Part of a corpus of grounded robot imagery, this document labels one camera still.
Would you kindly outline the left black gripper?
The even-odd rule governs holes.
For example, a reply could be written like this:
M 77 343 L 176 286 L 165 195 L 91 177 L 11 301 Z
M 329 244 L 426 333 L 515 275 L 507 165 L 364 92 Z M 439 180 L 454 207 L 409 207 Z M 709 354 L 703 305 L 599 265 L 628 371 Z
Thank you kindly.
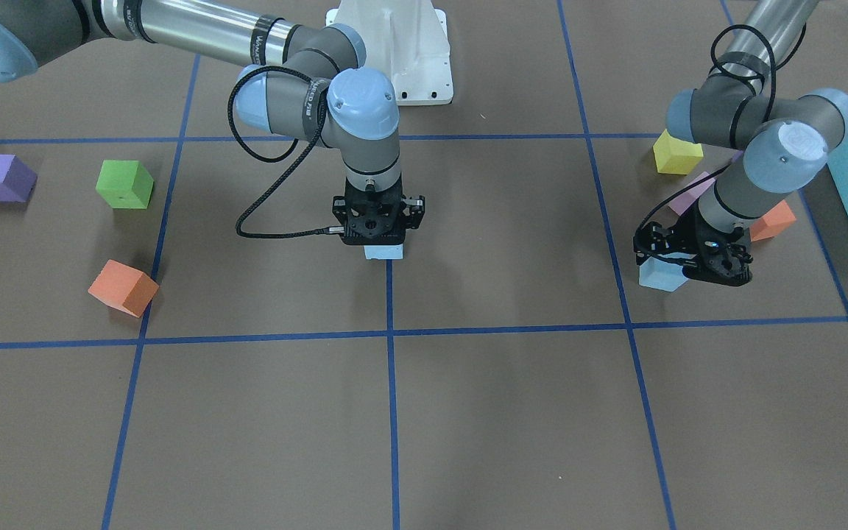
M 743 286 L 752 279 L 750 232 L 743 226 L 724 233 L 700 214 L 687 213 L 670 228 L 659 222 L 639 226 L 633 244 L 638 265 L 656 258 L 686 278 L 724 286 Z

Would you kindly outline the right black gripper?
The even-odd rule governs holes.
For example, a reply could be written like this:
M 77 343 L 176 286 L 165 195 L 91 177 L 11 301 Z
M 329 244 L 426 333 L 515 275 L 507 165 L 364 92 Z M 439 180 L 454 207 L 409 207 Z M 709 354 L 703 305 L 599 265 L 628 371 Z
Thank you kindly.
M 344 189 L 343 196 L 333 196 L 332 212 L 346 245 L 404 244 L 406 231 L 419 228 L 426 213 L 426 198 L 404 196 L 401 181 L 384 191 L 359 190 L 349 183 Z

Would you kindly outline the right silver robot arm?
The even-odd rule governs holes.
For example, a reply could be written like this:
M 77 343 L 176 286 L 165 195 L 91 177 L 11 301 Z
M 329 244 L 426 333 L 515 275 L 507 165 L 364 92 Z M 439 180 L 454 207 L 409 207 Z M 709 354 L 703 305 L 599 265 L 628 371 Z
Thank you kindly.
M 241 73 L 228 97 L 238 121 L 339 151 L 343 195 L 337 224 L 311 230 L 347 245 L 403 244 L 425 215 L 422 196 L 403 194 L 398 95 L 367 67 L 366 44 L 352 27 L 310 28 L 214 1 L 0 1 L 0 82 L 19 80 L 98 39 L 144 41 L 182 49 Z

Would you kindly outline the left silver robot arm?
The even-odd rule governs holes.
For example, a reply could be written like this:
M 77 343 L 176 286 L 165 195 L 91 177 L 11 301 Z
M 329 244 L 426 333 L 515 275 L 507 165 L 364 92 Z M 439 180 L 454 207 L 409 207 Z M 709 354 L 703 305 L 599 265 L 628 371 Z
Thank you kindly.
M 752 279 L 751 228 L 827 165 L 848 133 L 848 95 L 818 88 L 780 99 L 777 72 L 797 51 L 814 1 L 760 1 L 724 53 L 710 51 L 700 88 L 674 97 L 673 138 L 739 152 L 710 187 L 664 227 L 646 216 L 633 238 L 640 284 L 673 291 L 686 280 L 743 286 Z

